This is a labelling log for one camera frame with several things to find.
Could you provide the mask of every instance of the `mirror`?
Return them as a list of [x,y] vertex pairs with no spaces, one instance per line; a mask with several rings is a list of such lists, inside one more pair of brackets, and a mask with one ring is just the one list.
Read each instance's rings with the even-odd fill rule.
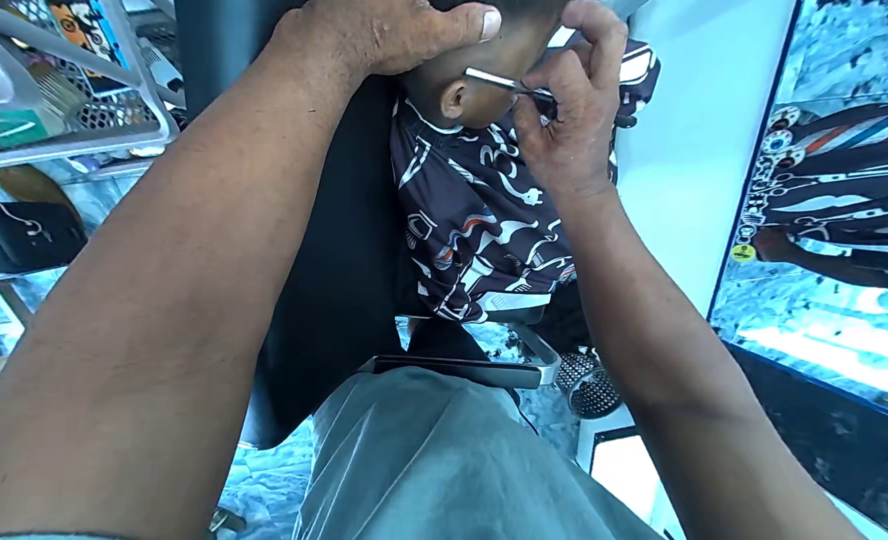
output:
[[801,0],[709,320],[888,409],[888,1]]

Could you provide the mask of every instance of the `barber's hand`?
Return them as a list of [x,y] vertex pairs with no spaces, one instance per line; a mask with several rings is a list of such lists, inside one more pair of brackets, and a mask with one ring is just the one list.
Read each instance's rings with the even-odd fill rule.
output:
[[522,95],[514,127],[527,168],[551,195],[594,195],[612,189],[607,167],[628,26],[595,0],[570,2],[561,19],[590,43],[555,55],[522,80],[550,89],[557,119],[542,127],[534,100]]
[[396,75],[451,49],[492,40],[499,30],[501,13],[485,4],[442,12],[428,0],[310,0],[284,16],[277,34],[326,34],[354,68]]

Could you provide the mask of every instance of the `barber's thumb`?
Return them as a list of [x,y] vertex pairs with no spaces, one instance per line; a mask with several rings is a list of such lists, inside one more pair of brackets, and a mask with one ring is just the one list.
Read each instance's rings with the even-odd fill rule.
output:
[[501,12],[486,4],[462,4],[438,12],[434,18],[441,52],[488,42],[497,38],[501,30]]
[[524,153],[537,150],[536,146],[543,137],[544,124],[541,123],[541,112],[537,110],[534,99],[525,94],[518,95],[514,104],[514,130],[517,132],[517,143]]

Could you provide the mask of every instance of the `child's ear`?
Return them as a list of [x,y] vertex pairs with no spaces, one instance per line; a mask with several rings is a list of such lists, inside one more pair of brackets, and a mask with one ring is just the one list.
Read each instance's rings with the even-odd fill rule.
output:
[[441,93],[441,116],[450,120],[461,118],[466,99],[467,80],[457,79],[448,84]]

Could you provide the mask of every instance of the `wall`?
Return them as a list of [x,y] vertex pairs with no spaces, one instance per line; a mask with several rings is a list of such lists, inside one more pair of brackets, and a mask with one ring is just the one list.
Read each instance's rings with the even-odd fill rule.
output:
[[651,0],[631,36],[663,69],[618,134],[618,189],[644,243],[707,313],[794,0]]

